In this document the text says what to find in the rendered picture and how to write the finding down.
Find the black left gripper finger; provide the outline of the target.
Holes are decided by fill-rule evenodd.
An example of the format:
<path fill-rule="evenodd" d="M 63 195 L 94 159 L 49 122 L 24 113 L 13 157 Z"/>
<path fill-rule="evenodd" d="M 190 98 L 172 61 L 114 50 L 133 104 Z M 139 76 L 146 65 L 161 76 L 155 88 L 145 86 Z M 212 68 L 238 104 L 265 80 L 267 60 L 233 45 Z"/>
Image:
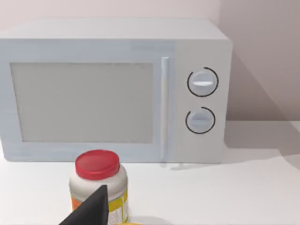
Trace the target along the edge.
<path fill-rule="evenodd" d="M 102 185 L 58 225 L 108 225 L 108 190 Z"/>

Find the white bottle with red lid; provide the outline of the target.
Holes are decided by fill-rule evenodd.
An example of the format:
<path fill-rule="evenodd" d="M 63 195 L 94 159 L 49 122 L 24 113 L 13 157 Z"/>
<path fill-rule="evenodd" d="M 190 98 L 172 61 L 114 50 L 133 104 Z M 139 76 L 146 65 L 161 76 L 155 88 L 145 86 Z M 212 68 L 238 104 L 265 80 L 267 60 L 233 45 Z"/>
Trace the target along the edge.
<path fill-rule="evenodd" d="M 128 222 L 127 172 L 119 156 L 110 150 L 89 150 L 75 159 L 75 171 L 69 179 L 72 210 L 101 185 L 108 189 L 108 225 Z"/>

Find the microwave door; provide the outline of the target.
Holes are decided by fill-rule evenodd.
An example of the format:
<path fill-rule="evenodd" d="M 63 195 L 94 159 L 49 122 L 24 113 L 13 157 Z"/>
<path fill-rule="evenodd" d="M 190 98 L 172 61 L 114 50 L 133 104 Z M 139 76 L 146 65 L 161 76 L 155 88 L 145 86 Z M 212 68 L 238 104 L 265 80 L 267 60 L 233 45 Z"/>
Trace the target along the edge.
<path fill-rule="evenodd" d="M 161 58 L 172 126 L 174 42 L 0 39 L 0 139 L 5 159 L 72 162 L 88 150 L 160 162 Z"/>

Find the small microwave knob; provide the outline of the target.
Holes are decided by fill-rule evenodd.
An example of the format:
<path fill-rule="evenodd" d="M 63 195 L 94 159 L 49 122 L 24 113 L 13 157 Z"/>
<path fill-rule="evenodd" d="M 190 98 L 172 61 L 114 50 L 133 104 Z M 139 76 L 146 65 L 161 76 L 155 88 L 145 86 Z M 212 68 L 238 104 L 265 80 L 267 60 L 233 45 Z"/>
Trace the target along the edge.
<path fill-rule="evenodd" d="M 211 109 L 206 107 L 201 107 L 198 111 L 189 111 L 185 118 L 187 129 L 197 135 L 210 132 L 215 123 L 215 114 Z"/>

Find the large microwave knob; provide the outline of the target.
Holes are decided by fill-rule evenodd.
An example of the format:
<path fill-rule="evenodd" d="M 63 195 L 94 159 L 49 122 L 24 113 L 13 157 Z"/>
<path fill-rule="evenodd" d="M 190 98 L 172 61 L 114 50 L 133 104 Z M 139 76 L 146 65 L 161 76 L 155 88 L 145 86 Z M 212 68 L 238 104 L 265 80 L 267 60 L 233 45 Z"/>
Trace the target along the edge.
<path fill-rule="evenodd" d="M 197 97 L 208 97 L 218 88 L 219 78 L 211 68 L 204 67 L 200 71 L 192 72 L 187 79 L 189 91 Z"/>

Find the pale microwave oven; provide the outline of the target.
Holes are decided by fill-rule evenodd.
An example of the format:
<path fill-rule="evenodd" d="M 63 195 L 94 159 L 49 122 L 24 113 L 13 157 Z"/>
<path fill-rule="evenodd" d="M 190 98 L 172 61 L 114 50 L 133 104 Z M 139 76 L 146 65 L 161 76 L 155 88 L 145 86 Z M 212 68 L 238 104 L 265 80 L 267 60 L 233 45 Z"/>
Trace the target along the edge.
<path fill-rule="evenodd" d="M 213 23 L 198 18 L 44 18 L 0 32 L 1 38 L 151 39 L 174 42 L 169 147 L 164 162 L 218 163 L 222 157 L 233 45 Z M 193 95 L 187 86 L 192 72 L 211 68 L 219 78 L 208 97 Z M 203 135 L 189 131 L 189 111 L 209 108 L 216 116 Z"/>

